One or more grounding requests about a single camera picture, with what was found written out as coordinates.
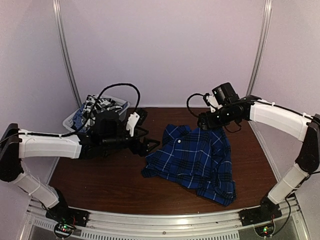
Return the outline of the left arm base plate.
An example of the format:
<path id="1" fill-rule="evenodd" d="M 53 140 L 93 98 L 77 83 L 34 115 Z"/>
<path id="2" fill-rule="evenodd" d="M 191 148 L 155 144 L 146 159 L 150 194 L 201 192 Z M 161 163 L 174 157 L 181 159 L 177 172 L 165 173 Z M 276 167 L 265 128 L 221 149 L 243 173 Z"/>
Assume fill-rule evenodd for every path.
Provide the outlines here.
<path id="1" fill-rule="evenodd" d="M 86 227 L 89 212 L 70 207 L 50 208 L 46 212 L 45 217 L 72 227 Z"/>

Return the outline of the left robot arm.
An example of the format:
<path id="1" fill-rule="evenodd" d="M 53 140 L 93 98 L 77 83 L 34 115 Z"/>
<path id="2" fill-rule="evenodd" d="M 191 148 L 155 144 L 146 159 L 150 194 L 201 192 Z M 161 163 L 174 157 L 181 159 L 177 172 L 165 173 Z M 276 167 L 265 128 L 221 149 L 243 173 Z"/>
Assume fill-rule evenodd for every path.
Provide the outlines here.
<path id="1" fill-rule="evenodd" d="M 109 150 L 122 149 L 144 157 L 160 145 L 158 140 L 148 139 L 148 130 L 141 127 L 147 115 L 140 109 L 130 114 L 127 122 L 122 122 L 117 113 L 104 111 L 95 117 L 93 126 L 85 133 L 28 132 L 11 123 L 0 140 L 0 179 L 16 184 L 38 199 L 53 219 L 67 222 L 73 213 L 63 194 L 26 173 L 22 159 L 60 157 L 89 160 L 101 157 Z"/>

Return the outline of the blue plaid long sleeve shirt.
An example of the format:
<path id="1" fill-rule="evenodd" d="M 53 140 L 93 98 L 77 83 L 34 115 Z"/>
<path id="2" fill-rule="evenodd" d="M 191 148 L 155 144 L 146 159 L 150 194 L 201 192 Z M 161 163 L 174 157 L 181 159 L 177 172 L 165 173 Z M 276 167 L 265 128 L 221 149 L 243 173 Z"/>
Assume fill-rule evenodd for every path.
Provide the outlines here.
<path id="1" fill-rule="evenodd" d="M 145 159 L 141 170 L 145 178 L 161 177 L 223 206 L 237 198 L 231 145 L 222 128 L 169 124 L 163 131 L 162 147 Z"/>

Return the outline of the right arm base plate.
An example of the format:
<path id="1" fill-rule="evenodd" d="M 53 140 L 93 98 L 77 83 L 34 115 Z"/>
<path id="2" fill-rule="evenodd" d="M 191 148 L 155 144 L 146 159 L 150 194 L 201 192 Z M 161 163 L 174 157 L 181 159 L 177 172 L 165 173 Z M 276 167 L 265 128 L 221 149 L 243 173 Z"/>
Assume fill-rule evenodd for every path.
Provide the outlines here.
<path id="1" fill-rule="evenodd" d="M 282 216 L 280 209 L 276 209 L 273 212 L 265 212 L 260 206 L 243 209 L 238 214 L 243 227 L 268 222 L 273 218 Z"/>

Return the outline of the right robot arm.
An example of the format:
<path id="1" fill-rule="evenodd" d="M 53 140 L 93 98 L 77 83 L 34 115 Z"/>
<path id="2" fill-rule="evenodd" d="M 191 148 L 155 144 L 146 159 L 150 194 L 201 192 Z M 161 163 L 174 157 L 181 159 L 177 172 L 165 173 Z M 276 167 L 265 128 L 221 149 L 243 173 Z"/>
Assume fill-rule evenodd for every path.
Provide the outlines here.
<path id="1" fill-rule="evenodd" d="M 311 116 L 268 102 L 254 95 L 240 98 L 231 83 L 226 82 L 204 97 L 210 110 L 198 115 L 197 125 L 203 130 L 237 125 L 243 120 L 268 125 L 285 132 L 302 146 L 293 166 L 261 199 L 256 210 L 259 220 L 270 220 L 279 204 L 298 189 L 311 175 L 318 174 L 320 166 L 320 116 Z"/>

